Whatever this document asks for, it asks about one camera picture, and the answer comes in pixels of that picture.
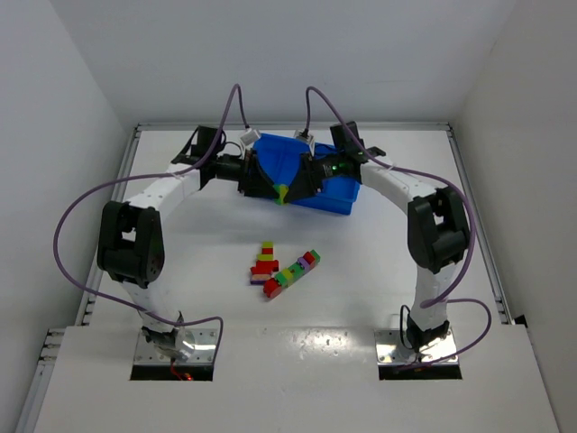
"blue tray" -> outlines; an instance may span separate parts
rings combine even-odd
[[[259,155],[262,169],[274,183],[287,186],[290,186],[297,175],[300,154],[308,152],[308,146],[299,140],[271,134],[263,134],[253,148]],[[330,153],[335,153],[331,145],[318,143],[315,147],[315,158]],[[312,198],[297,200],[294,204],[350,215],[359,187],[359,182],[350,178],[324,180],[323,192]]]

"stack of toy blocks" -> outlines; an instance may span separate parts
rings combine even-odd
[[[305,253],[305,255],[299,257],[298,260],[288,268],[283,269],[273,278],[268,279],[264,283],[262,291],[267,295],[267,298],[276,298],[283,289],[286,289],[296,280],[306,275],[311,269],[315,268],[320,261],[321,257],[315,250]]]
[[[264,284],[278,270],[279,261],[274,260],[273,243],[263,242],[261,253],[256,256],[256,266],[251,268],[251,284]]]

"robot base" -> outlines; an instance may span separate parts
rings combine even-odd
[[[427,363],[456,352],[453,332],[449,329],[445,338],[437,338],[429,345],[421,347],[417,354],[400,343],[398,329],[377,329],[375,331],[377,366],[379,379],[388,381],[462,379],[459,357],[454,356],[439,364],[423,368],[402,370],[404,365]]]
[[[213,358],[218,338],[217,329],[191,328],[186,333],[187,341],[194,342],[189,348],[191,356],[186,362],[174,363],[174,370],[180,375],[188,374],[191,381],[213,380]],[[131,381],[179,381],[170,370],[170,358],[156,351],[154,345],[147,343],[139,333],[134,350]]]

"gray wall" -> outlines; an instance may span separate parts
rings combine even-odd
[[[79,292],[60,276],[51,238],[65,206],[112,178],[127,137],[48,0],[0,2],[0,432],[14,431],[48,327],[73,323]],[[99,206],[62,239],[86,278]]]
[[[51,1],[130,124],[216,120],[237,81],[257,120],[303,119],[311,84],[351,118],[447,120],[515,3]],[[332,119],[319,101],[314,109]]]
[[[577,3],[517,6],[456,124],[505,289],[577,431]]]

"blue bin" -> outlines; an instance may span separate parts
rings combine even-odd
[[[290,186],[297,175],[300,154],[308,152],[308,146],[299,140],[271,134],[263,134],[253,148],[259,155],[262,169],[272,181],[287,186]],[[316,144],[315,158],[321,158],[329,153],[335,153],[333,146]],[[297,200],[293,204],[350,215],[359,187],[359,182],[351,178],[324,180],[323,192],[312,198]]]

